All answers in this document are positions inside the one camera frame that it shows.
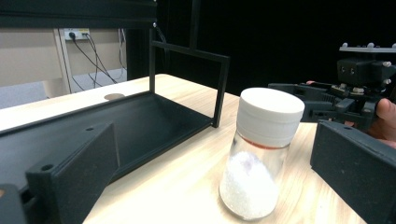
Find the black background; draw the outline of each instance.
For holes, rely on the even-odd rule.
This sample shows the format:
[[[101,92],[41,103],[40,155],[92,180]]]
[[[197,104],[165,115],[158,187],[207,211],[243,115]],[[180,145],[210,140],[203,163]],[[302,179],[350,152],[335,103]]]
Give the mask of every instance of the black background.
[[[191,6],[191,0],[158,1],[157,23],[168,43],[189,46]],[[226,91],[235,95],[274,82],[338,83],[337,60],[354,56],[339,51],[343,43],[382,48],[396,43],[395,9],[394,0],[202,0],[197,48],[231,57]],[[218,63],[171,53],[171,68],[164,71],[163,50],[157,55],[157,73],[217,87]]]

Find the light wood tabletop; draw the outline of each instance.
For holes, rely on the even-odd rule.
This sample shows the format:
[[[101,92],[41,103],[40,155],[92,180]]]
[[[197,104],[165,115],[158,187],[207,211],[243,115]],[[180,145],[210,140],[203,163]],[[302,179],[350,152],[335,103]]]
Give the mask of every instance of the light wood tabletop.
[[[0,130],[149,89],[147,77],[0,110]],[[156,92],[213,117],[216,90],[169,75]],[[365,223],[309,164],[316,124],[301,123],[285,162],[275,211],[245,222],[229,213],[219,181],[235,132],[239,97],[226,93],[218,128],[209,127],[108,185],[84,223]]]

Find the granular white substance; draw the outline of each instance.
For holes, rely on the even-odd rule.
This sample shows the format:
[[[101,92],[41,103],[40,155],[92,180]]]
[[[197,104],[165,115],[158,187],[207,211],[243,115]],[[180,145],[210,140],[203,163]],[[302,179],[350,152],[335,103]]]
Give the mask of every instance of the granular white substance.
[[[278,188],[259,158],[241,151],[228,160],[219,194],[231,211],[249,220],[265,217],[275,209]]]

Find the desk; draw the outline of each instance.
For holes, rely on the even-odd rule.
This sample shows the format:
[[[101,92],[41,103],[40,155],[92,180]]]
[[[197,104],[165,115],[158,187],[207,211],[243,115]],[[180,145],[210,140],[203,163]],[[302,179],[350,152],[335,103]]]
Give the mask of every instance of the desk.
[[[0,110],[0,130],[104,102],[105,95],[145,91],[140,78],[91,91]],[[216,90],[168,75],[156,92],[213,116]],[[222,205],[219,181],[235,132],[238,97],[226,93],[220,125],[206,128],[106,187],[85,223],[244,223]],[[247,223],[364,223],[314,172],[309,160],[316,124],[301,123],[290,144],[276,210]]]

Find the white lid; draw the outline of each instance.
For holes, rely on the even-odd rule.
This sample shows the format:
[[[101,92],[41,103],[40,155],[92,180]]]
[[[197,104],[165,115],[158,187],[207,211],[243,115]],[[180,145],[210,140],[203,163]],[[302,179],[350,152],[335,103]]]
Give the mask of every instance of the white lid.
[[[236,128],[254,143],[284,147],[291,142],[303,113],[303,101],[289,93],[250,88],[241,93]]]

